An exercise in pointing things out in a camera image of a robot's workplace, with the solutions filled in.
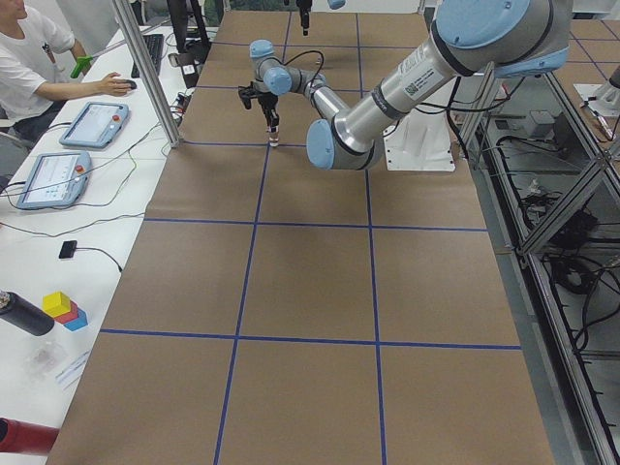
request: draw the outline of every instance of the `yellow cube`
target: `yellow cube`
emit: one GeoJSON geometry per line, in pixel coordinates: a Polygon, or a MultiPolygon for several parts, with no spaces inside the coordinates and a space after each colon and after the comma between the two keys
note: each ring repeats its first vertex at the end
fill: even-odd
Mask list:
{"type": "Polygon", "coordinates": [[[52,318],[71,312],[71,300],[60,291],[43,297],[43,311],[52,318]]]}

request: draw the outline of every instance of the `person's hand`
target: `person's hand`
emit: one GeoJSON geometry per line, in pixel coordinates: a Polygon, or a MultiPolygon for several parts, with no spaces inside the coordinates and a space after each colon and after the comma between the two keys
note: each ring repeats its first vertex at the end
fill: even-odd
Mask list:
{"type": "Polygon", "coordinates": [[[110,73],[99,81],[99,89],[102,94],[113,95],[114,97],[122,97],[132,88],[129,83],[123,79],[115,79],[120,75],[118,73],[110,73]]]}

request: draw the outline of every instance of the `tablet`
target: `tablet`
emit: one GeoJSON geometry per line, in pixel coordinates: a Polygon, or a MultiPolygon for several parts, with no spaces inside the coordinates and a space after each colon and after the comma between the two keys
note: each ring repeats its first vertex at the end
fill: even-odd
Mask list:
{"type": "Polygon", "coordinates": [[[128,116],[129,107],[124,104],[90,102],[62,135],[60,143],[68,147],[104,148],[116,137],[128,116]]]}
{"type": "Polygon", "coordinates": [[[42,153],[28,175],[17,208],[72,205],[86,187],[90,167],[88,152],[42,153]]]}

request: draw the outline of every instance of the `black pants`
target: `black pants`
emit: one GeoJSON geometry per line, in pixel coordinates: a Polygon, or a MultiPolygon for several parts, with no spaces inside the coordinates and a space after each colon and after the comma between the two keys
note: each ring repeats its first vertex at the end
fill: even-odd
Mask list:
{"type": "Polygon", "coordinates": [[[17,121],[15,130],[22,139],[36,143],[64,105],[65,101],[54,102],[43,114],[17,121]]]}

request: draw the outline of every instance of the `green object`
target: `green object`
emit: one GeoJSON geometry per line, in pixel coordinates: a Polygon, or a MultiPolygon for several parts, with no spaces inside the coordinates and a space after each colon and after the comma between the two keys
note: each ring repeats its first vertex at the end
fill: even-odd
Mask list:
{"type": "Polygon", "coordinates": [[[74,70],[71,71],[71,78],[77,78],[79,76],[79,73],[81,73],[81,70],[84,69],[84,66],[88,66],[92,60],[93,57],[91,55],[79,56],[76,60],[76,66],[74,67],[74,70]]]}

